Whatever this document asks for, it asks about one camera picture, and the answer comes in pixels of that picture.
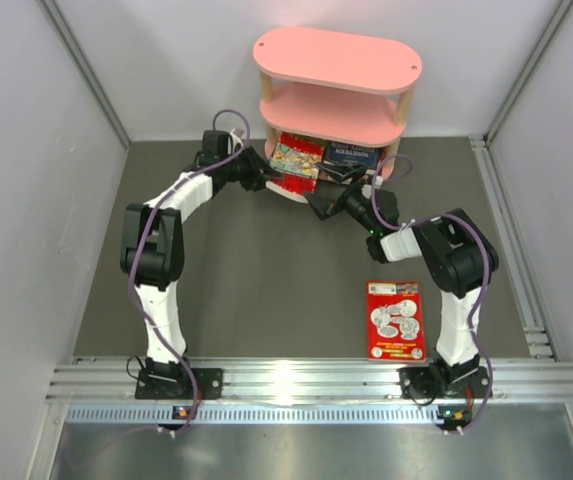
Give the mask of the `dark blue Nineteen Eighty-Four book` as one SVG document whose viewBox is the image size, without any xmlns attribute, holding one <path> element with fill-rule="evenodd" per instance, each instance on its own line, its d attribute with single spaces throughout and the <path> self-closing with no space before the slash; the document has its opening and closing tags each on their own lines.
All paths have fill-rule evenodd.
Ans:
<svg viewBox="0 0 573 480">
<path fill-rule="evenodd" d="M 335 165 L 358 165 L 374 168 L 380 160 L 382 152 L 382 147 L 365 147 L 331 141 L 326 146 L 323 160 Z"/>
</svg>

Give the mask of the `purple cartoon paperback book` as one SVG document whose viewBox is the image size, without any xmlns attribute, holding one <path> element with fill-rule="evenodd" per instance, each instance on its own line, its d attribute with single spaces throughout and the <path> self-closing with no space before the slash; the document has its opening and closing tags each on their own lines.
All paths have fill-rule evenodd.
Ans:
<svg viewBox="0 0 573 480">
<path fill-rule="evenodd" d="M 315 191 L 317 177 L 284 172 L 276 184 L 289 193 L 303 196 Z"/>
</svg>

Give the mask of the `green paperback book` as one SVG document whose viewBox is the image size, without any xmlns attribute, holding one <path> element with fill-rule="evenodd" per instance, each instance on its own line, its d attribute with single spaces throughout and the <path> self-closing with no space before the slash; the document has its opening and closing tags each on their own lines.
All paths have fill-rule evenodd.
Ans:
<svg viewBox="0 0 573 480">
<path fill-rule="evenodd" d="M 327 142 L 289 132 L 282 132 L 269 159 L 272 168 L 284 173 L 316 179 Z"/>
</svg>

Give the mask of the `red cartoon paperback book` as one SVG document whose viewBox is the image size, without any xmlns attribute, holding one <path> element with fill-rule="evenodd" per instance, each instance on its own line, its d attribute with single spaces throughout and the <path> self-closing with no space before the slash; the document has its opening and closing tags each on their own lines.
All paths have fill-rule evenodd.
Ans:
<svg viewBox="0 0 573 480">
<path fill-rule="evenodd" d="M 367 284 L 367 358 L 419 363 L 427 348 L 417 281 Z"/>
</svg>

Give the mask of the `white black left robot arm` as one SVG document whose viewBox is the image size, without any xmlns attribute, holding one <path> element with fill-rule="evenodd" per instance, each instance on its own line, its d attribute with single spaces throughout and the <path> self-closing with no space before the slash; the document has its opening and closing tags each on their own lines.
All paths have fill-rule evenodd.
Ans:
<svg viewBox="0 0 573 480">
<path fill-rule="evenodd" d="M 129 295 L 146 325 L 148 347 L 140 382 L 183 390 L 193 383 L 185 358 L 177 284 L 184 270 L 183 225 L 226 185 L 258 191 L 279 172 L 252 148 L 243 132 L 207 130 L 195 160 L 157 196 L 127 206 L 120 267 L 128 276 Z"/>
</svg>

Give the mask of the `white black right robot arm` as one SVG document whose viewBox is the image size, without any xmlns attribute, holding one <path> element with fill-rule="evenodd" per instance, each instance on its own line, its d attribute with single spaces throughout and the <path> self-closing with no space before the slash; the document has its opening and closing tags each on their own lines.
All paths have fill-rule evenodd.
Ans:
<svg viewBox="0 0 573 480">
<path fill-rule="evenodd" d="M 496 249 L 461 208 L 400 225 L 393 192 L 376 186 L 368 194 L 364 192 L 364 167 L 322 164 L 320 169 L 333 182 L 347 185 L 334 199 L 304 194 L 318 218 L 347 213 L 369 232 L 367 249 L 379 263 L 418 257 L 424 260 L 441 293 L 437 358 L 429 364 L 433 392 L 452 396 L 463 390 L 480 371 L 479 313 L 491 276 L 499 266 Z"/>
</svg>

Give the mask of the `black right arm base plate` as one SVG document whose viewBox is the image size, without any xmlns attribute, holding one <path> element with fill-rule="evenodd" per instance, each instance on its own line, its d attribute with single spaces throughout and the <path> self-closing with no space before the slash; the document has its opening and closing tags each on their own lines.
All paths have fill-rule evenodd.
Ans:
<svg viewBox="0 0 573 480">
<path fill-rule="evenodd" d="M 406 367 L 399 371 L 402 397 L 425 403 L 428 400 L 482 399 L 490 387 L 484 367 L 467 372 L 447 366 Z"/>
</svg>

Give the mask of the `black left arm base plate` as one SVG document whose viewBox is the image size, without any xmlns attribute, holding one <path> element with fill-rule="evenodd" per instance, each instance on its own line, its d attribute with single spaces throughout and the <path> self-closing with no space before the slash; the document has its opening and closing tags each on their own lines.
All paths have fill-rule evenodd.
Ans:
<svg viewBox="0 0 573 480">
<path fill-rule="evenodd" d="M 144 369 L 138 374 L 135 398 L 138 400 L 199 400 L 221 398 L 223 370 L 220 368 L 196 368 L 192 371 L 197 389 L 188 372 L 178 365 Z"/>
</svg>

